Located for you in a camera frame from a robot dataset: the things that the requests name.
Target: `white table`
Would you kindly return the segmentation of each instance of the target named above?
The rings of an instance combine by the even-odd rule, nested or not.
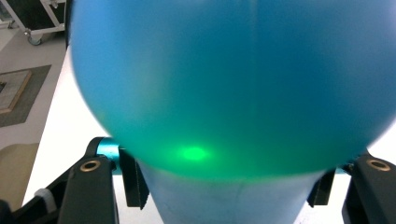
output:
[[[84,103],[74,79],[70,48],[49,110],[46,127],[35,158],[32,175],[24,198],[27,203],[34,193],[45,188],[84,154],[89,142],[108,133],[95,120]],[[396,164],[396,125],[371,146],[371,153]],[[328,206],[311,209],[304,206],[295,223],[343,223],[341,206],[347,192],[349,176],[337,175]],[[148,197],[146,207],[128,208],[121,176],[114,176],[114,188],[120,213],[120,223],[162,223],[154,202]]]

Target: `caster wheel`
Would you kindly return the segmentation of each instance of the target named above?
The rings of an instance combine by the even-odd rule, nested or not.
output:
[[[41,44],[41,38],[40,39],[33,39],[31,36],[27,37],[27,41],[33,46],[37,46]]]

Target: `cart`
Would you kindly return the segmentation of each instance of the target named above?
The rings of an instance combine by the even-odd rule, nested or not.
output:
[[[66,0],[0,1],[34,46],[41,44],[43,34],[64,31]]]

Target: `green light spot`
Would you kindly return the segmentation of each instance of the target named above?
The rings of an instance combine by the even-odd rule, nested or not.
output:
[[[200,147],[188,147],[183,149],[182,155],[184,159],[190,161],[201,161],[207,157],[208,153]]]

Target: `gray floor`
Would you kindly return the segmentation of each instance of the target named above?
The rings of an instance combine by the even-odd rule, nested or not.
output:
[[[0,150],[13,144],[39,143],[65,55],[64,34],[43,36],[32,46],[21,30],[0,30],[0,73],[51,64],[26,122],[0,128]]]

